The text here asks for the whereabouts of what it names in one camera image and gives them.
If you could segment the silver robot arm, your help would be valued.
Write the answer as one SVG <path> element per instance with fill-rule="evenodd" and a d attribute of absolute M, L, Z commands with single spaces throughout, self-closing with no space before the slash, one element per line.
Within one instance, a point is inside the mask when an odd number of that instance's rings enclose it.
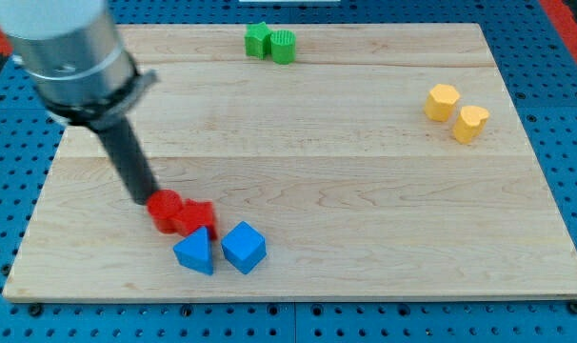
<path fill-rule="evenodd" d="M 127 112 L 156 81 L 139 71 L 107 1 L 0 0 L 0 29 L 62 125 L 127 131 Z"/>

